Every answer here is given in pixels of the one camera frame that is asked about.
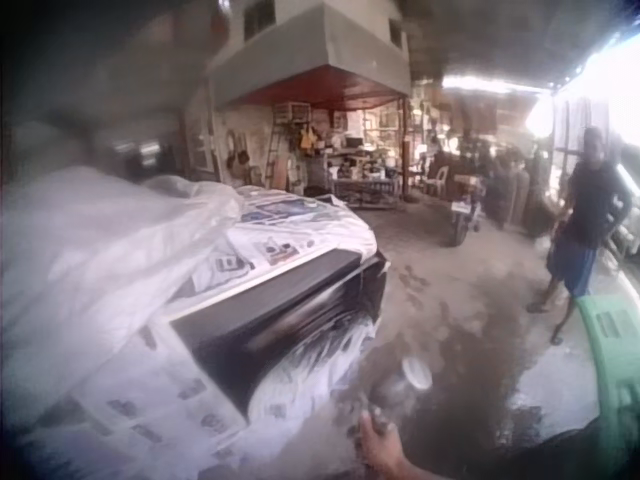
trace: green plastic crate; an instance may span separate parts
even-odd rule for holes
[[[620,469],[640,445],[640,312],[620,295],[578,300],[598,375],[602,474]]]

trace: tire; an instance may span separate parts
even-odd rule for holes
[[[459,247],[467,238],[467,232],[469,231],[469,224],[465,215],[458,214],[453,222],[453,234],[451,236],[451,246]]]

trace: wet floor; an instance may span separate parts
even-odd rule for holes
[[[350,402],[397,373],[407,355],[433,374],[429,390],[404,395],[386,412],[399,424],[412,462],[454,479],[560,478],[531,467],[544,463],[535,454],[516,458],[525,458],[524,469],[536,473],[497,473],[514,465],[507,460],[515,453],[555,442],[598,415],[595,370],[580,319],[571,319],[564,343],[554,347],[549,338],[562,316],[562,299],[548,314],[524,309],[548,280],[546,251],[488,221],[462,246],[446,247],[448,214],[434,206],[361,216],[391,262],[378,335],[345,389],[258,478],[358,478],[362,468],[346,434],[353,421]],[[599,269],[595,283],[610,285],[607,268]],[[565,454],[554,452],[560,455],[553,457],[557,469]]]

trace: black shirt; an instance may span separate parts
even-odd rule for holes
[[[606,161],[597,170],[580,161],[569,179],[569,189],[575,202],[564,233],[584,247],[597,249],[611,228],[607,216],[614,211],[614,197],[630,205],[630,193],[616,165]]]

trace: red ceiling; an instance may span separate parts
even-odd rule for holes
[[[310,103],[327,110],[367,110],[403,97],[366,77],[324,65],[251,92],[234,104]]]

